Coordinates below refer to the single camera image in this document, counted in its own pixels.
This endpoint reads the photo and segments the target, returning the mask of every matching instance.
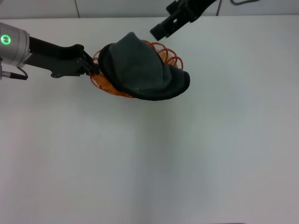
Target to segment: orange basket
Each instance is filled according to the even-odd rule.
[[[180,61],[181,64],[181,69],[183,70],[183,61],[180,57],[177,56],[177,54],[171,50],[166,48],[163,44],[153,42],[150,43],[149,41],[143,40],[145,43],[150,45],[161,57],[162,61],[164,64],[171,64],[175,67],[178,68],[178,61]],[[97,61],[97,55],[101,52],[99,50],[97,53],[94,54],[93,56],[93,62]],[[110,94],[116,95],[116,96],[123,96],[123,97],[128,97],[128,98],[134,98],[133,96],[122,92],[122,91],[117,91],[114,86],[108,81],[108,79],[104,76],[104,74],[100,71],[99,74],[89,74],[91,82],[101,90],[104,90],[105,92],[108,92]]]

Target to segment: cloth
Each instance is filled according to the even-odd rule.
[[[187,72],[165,65],[159,54],[133,32],[101,51],[99,67],[118,91],[139,99],[170,99],[190,84]]]

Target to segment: white wall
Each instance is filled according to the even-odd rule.
[[[174,0],[77,0],[80,17],[160,17]],[[216,1],[204,15],[216,15]]]
[[[3,0],[0,3],[0,19],[77,17],[74,0]]]
[[[270,14],[299,14],[299,0],[260,0],[242,6],[233,6],[229,0],[223,0],[220,11],[220,15]]]

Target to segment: white table surface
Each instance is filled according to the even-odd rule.
[[[8,20],[89,54],[161,18]],[[177,98],[109,95],[87,76],[0,81],[1,224],[299,221],[299,16],[204,17],[171,38]],[[17,71],[10,66],[6,70]]]

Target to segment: cable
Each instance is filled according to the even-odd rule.
[[[28,78],[28,74],[27,74],[27,72],[25,72],[23,69],[21,69],[20,67],[17,67],[18,68],[18,70],[20,70],[21,72],[23,72],[24,73],[24,75],[25,75],[25,77],[26,77],[26,79]]]
[[[220,12],[221,6],[222,6],[222,0],[220,0],[220,2],[219,2],[219,6],[218,6],[218,9],[217,9],[216,16],[219,16],[219,12]]]
[[[75,0],[75,4],[76,4],[76,9],[77,9],[78,17],[80,18],[80,13],[79,13],[78,6],[77,6],[77,0]]]
[[[246,1],[241,1],[241,2],[235,2],[234,0],[230,0],[230,2],[234,5],[234,6],[240,6],[240,5],[244,5],[247,3],[251,3],[251,2],[256,2],[259,0],[246,0]]]

